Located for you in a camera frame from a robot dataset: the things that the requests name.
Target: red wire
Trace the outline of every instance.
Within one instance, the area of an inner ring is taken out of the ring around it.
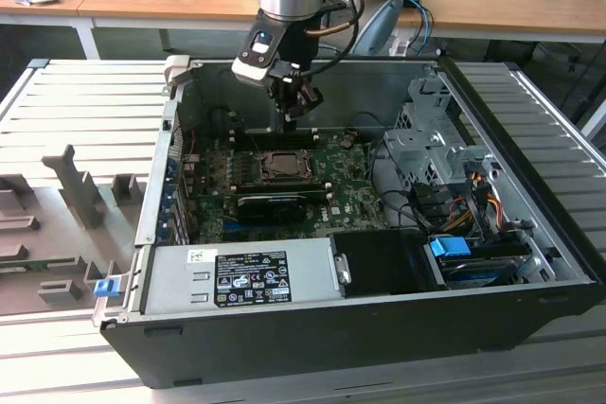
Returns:
[[[454,208],[455,208],[455,204],[457,202],[461,202],[463,201],[463,198],[456,198],[453,203],[451,203],[451,208],[448,209],[448,219],[451,220],[453,218],[453,212],[454,212]]]

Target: robotic arm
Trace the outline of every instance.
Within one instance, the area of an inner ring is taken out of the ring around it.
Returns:
[[[232,71],[246,83],[267,87],[277,110],[291,122],[323,98],[312,76],[347,54],[379,52],[400,16],[402,0],[259,0],[257,21]],[[320,39],[342,49],[312,68]]]

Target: warning label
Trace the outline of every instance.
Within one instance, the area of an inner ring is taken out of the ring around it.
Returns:
[[[286,252],[217,255],[215,305],[242,307],[291,302]]]

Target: blue latch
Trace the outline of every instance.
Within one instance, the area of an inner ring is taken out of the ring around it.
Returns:
[[[119,297],[120,296],[120,278],[99,279],[95,283],[93,294],[97,297]]]
[[[440,237],[432,241],[429,246],[435,257],[451,257],[453,255],[471,255],[470,247],[463,237]]]

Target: cable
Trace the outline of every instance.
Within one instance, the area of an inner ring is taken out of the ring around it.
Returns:
[[[575,89],[577,88],[577,86],[580,84],[580,82],[582,81],[582,79],[585,77],[585,75],[587,74],[587,72],[589,71],[589,69],[594,65],[594,63],[596,62],[597,58],[599,57],[599,55],[604,50],[604,47],[606,47],[606,40],[604,40],[604,42],[602,43],[602,46],[599,47],[599,49],[597,50],[596,55],[590,60],[590,62],[587,64],[587,66],[585,66],[585,68],[580,73],[580,75],[577,78],[577,80],[575,80],[573,82],[573,84],[570,86],[570,89],[568,89],[568,92],[566,93],[566,96],[564,97],[564,100],[560,103],[560,106],[559,106],[560,110],[562,110],[564,108],[564,105],[566,104],[566,101],[568,101],[568,98],[573,94],[573,92],[575,91]]]
[[[373,114],[373,113],[372,113],[372,112],[370,112],[370,111],[359,111],[359,112],[357,112],[357,113],[353,114],[353,115],[352,115],[352,116],[349,118],[348,123],[346,123],[345,128],[346,128],[346,129],[347,129],[347,128],[349,128],[349,127],[351,126],[351,122],[353,121],[353,119],[354,119],[354,118],[356,118],[356,117],[357,117],[357,116],[359,116],[359,115],[368,115],[368,116],[369,116],[369,117],[371,117],[371,118],[372,118],[372,119],[373,119],[375,122],[377,122],[379,125],[381,125],[383,128],[385,128],[385,130],[386,130],[386,131],[387,131],[387,130],[389,130],[389,127],[388,127],[387,125],[385,125],[385,124],[384,124],[384,123],[381,121],[381,119],[380,119],[378,116],[376,116],[375,114]]]
[[[344,59],[346,57],[346,55],[349,54],[349,51],[356,44],[356,41],[358,40],[358,33],[360,32],[360,18],[358,16],[359,10],[356,9],[356,4],[353,0],[348,0],[348,1],[350,3],[351,12],[353,13],[354,18],[356,18],[354,25],[353,25],[353,32],[351,34],[351,39],[349,40],[348,45],[333,60],[328,61],[328,62],[324,63],[323,65],[320,65],[320,66],[314,68],[313,70],[308,70],[308,71],[302,72],[300,74],[301,78],[310,78],[314,75],[318,75],[318,74],[323,73],[326,70],[332,68],[334,65],[339,63],[342,59]],[[360,0],[360,10],[363,10],[364,7],[365,7],[364,0]]]
[[[196,145],[196,133],[194,130],[191,130],[191,147],[189,148],[189,153],[187,154],[187,160],[191,158],[191,154],[193,153],[193,148]]]
[[[355,3],[352,0],[348,0],[348,1],[355,5]],[[352,18],[349,21],[347,21],[346,23],[340,24],[338,26],[321,28],[319,30],[306,30],[306,34],[310,37],[322,38],[322,37],[327,37],[329,35],[332,35],[334,33],[338,33],[338,32],[347,30],[351,26],[354,26],[356,23],[359,25],[360,18],[362,18],[362,15],[364,14],[366,5],[365,5],[365,0],[358,0],[358,2],[360,3],[360,7],[358,7],[358,9],[357,9],[357,13],[354,13]]]
[[[421,0],[407,0],[407,1],[409,1],[411,4],[413,4],[419,10],[419,14],[421,16],[419,29],[415,33],[413,39],[408,44],[408,48],[412,49],[412,46],[415,44],[415,42],[419,38],[421,30],[423,29],[423,27],[425,28],[425,36],[423,38],[423,44],[421,45],[421,47],[418,51],[418,57],[420,57],[423,53],[423,49],[429,43],[429,39],[431,38],[431,35],[434,31],[434,14],[429,9],[427,9],[426,7],[424,7],[422,5]]]

